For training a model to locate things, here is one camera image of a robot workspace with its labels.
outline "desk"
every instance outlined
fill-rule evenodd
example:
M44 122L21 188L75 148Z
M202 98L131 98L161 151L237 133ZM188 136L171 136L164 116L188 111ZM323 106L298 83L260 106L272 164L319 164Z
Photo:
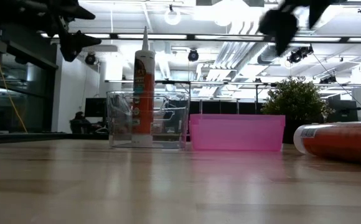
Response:
M0 144L0 223L361 223L361 166L283 152Z

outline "clear plastic bin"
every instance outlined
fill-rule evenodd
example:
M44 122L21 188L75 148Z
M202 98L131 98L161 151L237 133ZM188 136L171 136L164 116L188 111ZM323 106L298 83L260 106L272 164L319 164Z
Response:
M135 110L134 104L148 100L153 110ZM143 96L134 91L107 93L109 142L111 147L143 147L157 149L184 149L189 114L189 94L155 91ZM152 122L144 141L135 141L140 124L136 114L151 114Z
M193 150L280 151L283 115L191 114Z

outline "orange caulk tube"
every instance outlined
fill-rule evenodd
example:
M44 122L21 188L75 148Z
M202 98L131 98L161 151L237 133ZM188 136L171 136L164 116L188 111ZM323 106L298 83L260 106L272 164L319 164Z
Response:
M361 163L361 122L304 125L294 144L304 154Z
M135 52L133 132L134 147L152 147L151 126L154 110L155 53L149 50L148 32L144 28L142 50Z

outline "yellow cable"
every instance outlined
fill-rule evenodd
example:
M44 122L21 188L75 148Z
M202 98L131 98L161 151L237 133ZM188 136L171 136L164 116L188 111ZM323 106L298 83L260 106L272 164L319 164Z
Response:
M7 88L5 76L4 76L4 73L2 72L1 63L0 63L0 74L1 74L1 76L2 76L2 80L4 81L4 86L5 86L7 95L8 95L8 97L9 97L9 101L11 102L12 107L13 107L13 109L14 109L14 112L16 113L17 118L19 118L19 121L20 121L20 123L21 123L24 131L25 131L26 133L28 133L28 132L27 132L27 128L26 128L26 126L24 125L24 122L23 122L23 120L21 119L21 117L20 117L20 115L19 115L19 112L17 111L16 106L15 106L14 103L13 103L12 96L11 96L11 94L10 94L10 92L9 92L9 89Z

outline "black monitor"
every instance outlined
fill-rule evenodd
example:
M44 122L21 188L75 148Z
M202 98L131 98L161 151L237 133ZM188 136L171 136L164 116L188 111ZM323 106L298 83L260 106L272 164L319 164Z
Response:
M200 113L200 101L191 101L189 114L199 114Z
M203 101L203 114L220 114L219 101Z
M329 106L334 113L327 117L328 122L350 122L358 121L356 101L351 100L329 100Z
M86 118L104 118L105 114L106 98L87 98L85 100Z
M237 114L237 102L220 102L221 114Z
M238 102L239 113L240 114L255 114L255 103L247 103L247 102ZM258 103L258 109L256 111L257 114L262 114L263 104Z

